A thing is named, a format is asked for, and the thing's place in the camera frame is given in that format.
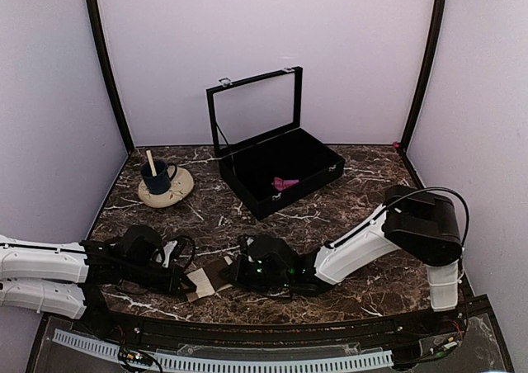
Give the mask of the cream brown sock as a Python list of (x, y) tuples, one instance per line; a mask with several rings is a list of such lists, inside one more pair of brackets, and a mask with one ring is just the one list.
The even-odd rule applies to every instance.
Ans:
[(232, 285), (222, 279), (220, 273), (232, 263), (233, 259), (225, 256), (189, 273), (187, 276), (196, 285), (196, 290), (186, 295), (187, 300), (195, 302), (231, 288)]

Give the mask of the magenta purple sock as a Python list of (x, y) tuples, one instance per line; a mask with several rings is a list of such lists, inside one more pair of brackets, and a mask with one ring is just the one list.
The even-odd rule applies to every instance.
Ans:
[(284, 191), (290, 187), (295, 186), (299, 183), (299, 180), (297, 179), (282, 179), (279, 177), (274, 177), (271, 185), (277, 190), (277, 191)]

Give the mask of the black display box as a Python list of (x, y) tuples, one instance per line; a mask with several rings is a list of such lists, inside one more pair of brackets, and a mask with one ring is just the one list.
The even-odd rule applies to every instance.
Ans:
[[(257, 220), (337, 180), (344, 159), (300, 124), (303, 69), (283, 68), (206, 91), (219, 172)], [(274, 177), (297, 179), (284, 191)]]

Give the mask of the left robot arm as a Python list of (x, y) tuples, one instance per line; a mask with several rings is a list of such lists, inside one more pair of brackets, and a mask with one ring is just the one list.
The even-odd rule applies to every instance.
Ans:
[(132, 225), (104, 242), (37, 243), (3, 236), (1, 304), (71, 319), (84, 315), (96, 335), (108, 337), (116, 317), (95, 305), (89, 293), (122, 281), (162, 295), (193, 292), (187, 268), (177, 264), (191, 242), (186, 237), (165, 242), (147, 225)]

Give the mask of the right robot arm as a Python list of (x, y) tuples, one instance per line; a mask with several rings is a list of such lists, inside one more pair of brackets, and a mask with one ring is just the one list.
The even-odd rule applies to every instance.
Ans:
[(421, 327), (437, 335), (453, 320), (467, 229), (460, 229), (451, 200), (459, 193), (443, 186), (392, 186), (384, 202), (354, 229), (311, 253), (298, 254), (268, 234), (239, 239), (237, 259), (219, 276), (239, 289), (268, 294), (317, 296), (350, 274), (396, 250), (427, 268), (431, 309)]

